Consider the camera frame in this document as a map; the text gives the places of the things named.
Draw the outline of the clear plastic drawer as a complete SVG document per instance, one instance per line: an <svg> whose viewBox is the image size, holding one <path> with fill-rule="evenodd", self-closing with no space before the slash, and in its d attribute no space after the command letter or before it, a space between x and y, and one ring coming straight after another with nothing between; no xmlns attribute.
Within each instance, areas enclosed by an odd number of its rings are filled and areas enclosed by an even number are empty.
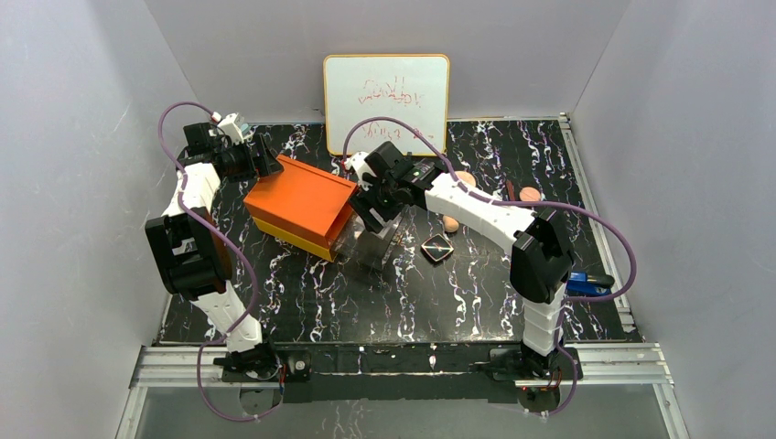
<svg viewBox="0 0 776 439"><path fill-rule="evenodd" d="M385 222L383 229L377 233L367 231L361 217L352 213L334 241L333 250L337 255L350 258L360 265L382 270L393 258L406 228L407 209Z"/></svg>

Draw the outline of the orange drawer organizer box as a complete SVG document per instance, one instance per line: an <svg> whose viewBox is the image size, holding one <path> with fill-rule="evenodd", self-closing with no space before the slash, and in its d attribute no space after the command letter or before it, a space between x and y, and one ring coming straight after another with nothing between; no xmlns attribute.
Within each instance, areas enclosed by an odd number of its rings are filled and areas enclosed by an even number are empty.
<svg viewBox="0 0 776 439"><path fill-rule="evenodd" d="M243 199L258 229L332 262L334 243L350 220L357 185L346 178L279 155L283 170L261 177Z"/></svg>

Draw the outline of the black square compact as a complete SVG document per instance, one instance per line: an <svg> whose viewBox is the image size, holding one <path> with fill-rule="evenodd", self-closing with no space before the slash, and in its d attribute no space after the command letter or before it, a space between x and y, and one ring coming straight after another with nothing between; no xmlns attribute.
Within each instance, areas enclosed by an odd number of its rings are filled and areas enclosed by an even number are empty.
<svg viewBox="0 0 776 439"><path fill-rule="evenodd" d="M454 252L452 243L443 235L435 234L420 244L421 252L431 263L440 263Z"/></svg>

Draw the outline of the beige gourd makeup sponge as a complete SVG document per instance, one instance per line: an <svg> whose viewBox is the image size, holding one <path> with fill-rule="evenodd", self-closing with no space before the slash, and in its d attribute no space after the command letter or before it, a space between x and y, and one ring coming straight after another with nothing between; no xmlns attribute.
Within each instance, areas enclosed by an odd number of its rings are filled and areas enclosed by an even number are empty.
<svg viewBox="0 0 776 439"><path fill-rule="evenodd" d="M445 233L456 233L460 228L459 222L447 215L442 217L442 224Z"/></svg>

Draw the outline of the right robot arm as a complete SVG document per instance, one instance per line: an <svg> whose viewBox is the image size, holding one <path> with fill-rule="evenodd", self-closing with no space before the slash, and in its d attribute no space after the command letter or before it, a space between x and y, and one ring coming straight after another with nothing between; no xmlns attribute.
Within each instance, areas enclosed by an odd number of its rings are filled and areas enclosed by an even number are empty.
<svg viewBox="0 0 776 439"><path fill-rule="evenodd" d="M536 370L549 369L562 337L558 322L574 264L562 216L506 205L464 182L434 160L415 161L390 142L344 162L357 177L349 203L364 227L380 233L404 208L450 217L500 247L510 259L510 282L522 297L522 348Z"/></svg>

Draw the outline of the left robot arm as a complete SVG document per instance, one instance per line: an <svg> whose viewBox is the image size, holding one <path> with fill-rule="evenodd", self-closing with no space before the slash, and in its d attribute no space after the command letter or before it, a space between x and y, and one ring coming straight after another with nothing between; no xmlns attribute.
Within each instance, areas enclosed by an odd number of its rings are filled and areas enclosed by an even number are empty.
<svg viewBox="0 0 776 439"><path fill-rule="evenodd" d="M174 196L160 217L145 224L156 267L167 291L190 301L225 337L228 354L216 364L268 373L278 368L278 356L234 289L228 244L211 209L223 182L273 177L284 168L237 112L213 113L206 123L185 126L184 135Z"/></svg>

